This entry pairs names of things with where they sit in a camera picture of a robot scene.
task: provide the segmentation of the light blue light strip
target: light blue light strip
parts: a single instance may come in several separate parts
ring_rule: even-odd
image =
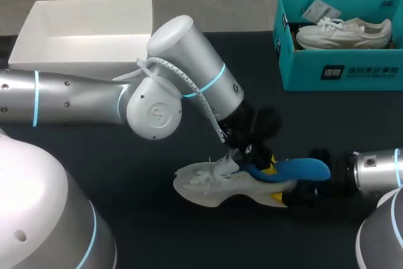
[[[39,108],[39,72],[35,71],[35,95],[33,100],[33,121],[32,126],[38,124],[38,108]]]
[[[400,232],[399,232],[399,230],[397,228],[396,218],[395,218],[395,201],[396,201],[396,197],[397,197],[397,194],[399,193],[399,191],[397,193],[395,193],[395,196],[393,197],[392,206],[391,206],[391,209],[390,209],[390,216],[392,217],[392,226],[393,226],[393,230],[395,232],[396,238],[397,238],[400,246],[403,249],[403,239],[402,239],[402,236],[400,235]]]
[[[122,98],[123,93],[126,91],[126,89],[128,89],[128,88],[130,87],[130,85],[131,85],[131,84],[126,85],[125,88],[123,88],[123,89],[122,89],[122,92],[120,93],[120,96],[119,96],[119,99],[118,99],[118,106],[117,106],[119,116],[120,116],[120,112],[119,112],[120,99]]]
[[[208,89],[211,85],[213,85],[218,79],[219,77],[221,77],[221,75],[225,72],[225,63],[222,65],[221,71],[207,84],[205,85],[203,88],[200,89],[201,92],[204,92],[206,89]],[[196,93],[192,93],[192,94],[185,94],[183,95],[185,98],[191,98],[196,96]]]
[[[95,209],[93,204],[91,203],[91,201],[89,201],[89,203],[91,204],[91,207],[93,208],[93,214],[94,214],[94,231],[93,231],[93,237],[91,238],[91,242],[89,243],[88,249],[86,254],[84,255],[84,257],[82,258],[82,260],[80,261],[80,264],[78,264],[78,266],[76,267],[76,269],[81,269],[81,267],[83,266],[83,264],[85,263],[85,261],[87,260],[89,253],[91,252],[93,246],[94,246],[94,242],[95,242],[95,235],[96,235],[96,214],[95,214]]]
[[[398,186],[402,186],[402,180],[400,179],[400,170],[399,170],[399,148],[395,149],[395,169],[396,169],[396,179]]]

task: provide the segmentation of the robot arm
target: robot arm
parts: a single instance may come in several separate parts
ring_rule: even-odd
[[[201,108],[222,142],[267,167],[263,141],[280,128],[271,108],[255,110],[223,60],[189,16],[168,21],[150,38],[147,73],[123,81],[40,71],[0,72],[0,125],[128,123],[147,139],[170,135],[181,98]]]

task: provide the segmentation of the blue shoe insole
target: blue shoe insole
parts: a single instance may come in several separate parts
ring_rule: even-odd
[[[267,175],[255,165],[244,168],[253,178],[263,182],[285,182],[297,180],[324,181],[330,178],[329,167],[318,159],[291,159],[275,163],[277,174]]]

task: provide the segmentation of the shoe sole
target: shoe sole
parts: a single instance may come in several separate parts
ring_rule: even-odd
[[[317,47],[309,47],[308,45],[305,45],[303,43],[298,43],[302,48],[304,48],[305,50],[385,50],[388,49],[389,43],[386,44],[384,47],[382,48],[370,48],[370,49],[359,49],[359,48],[354,48],[354,49],[319,49]]]
[[[252,200],[254,200],[256,203],[259,203],[261,205],[265,205],[265,206],[270,206],[270,207],[280,207],[280,208],[286,208],[287,206],[284,205],[283,203],[280,203],[279,201],[273,199],[271,197],[272,193],[269,192],[263,192],[263,193],[235,193],[235,194],[231,194],[231,195],[227,195],[227,196],[223,196],[223,197],[209,197],[209,198],[195,198],[195,197],[189,197],[188,195],[185,195],[184,193],[181,192],[181,188],[179,186],[179,184],[177,184],[175,181],[177,179],[175,178],[173,185],[174,185],[174,189],[176,190],[176,192],[178,192],[181,197],[185,198],[188,201],[191,201],[192,203],[195,203],[197,205],[201,205],[204,207],[210,207],[210,208],[215,208],[221,205],[222,202],[224,202],[225,200],[227,200],[230,197],[233,197],[234,195],[244,195],[247,196],[249,198],[251,198]],[[289,182],[283,183],[284,184],[284,191],[286,191],[287,189],[290,189],[290,184]]]
[[[298,43],[299,45],[301,45],[305,50],[326,50],[326,49],[318,49],[317,47],[309,47],[308,45],[302,44],[302,43]]]

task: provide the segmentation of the robot logo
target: robot logo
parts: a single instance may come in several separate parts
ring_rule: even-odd
[[[171,111],[165,103],[152,105],[148,112],[149,125],[155,129],[160,129],[168,125],[172,119]]]

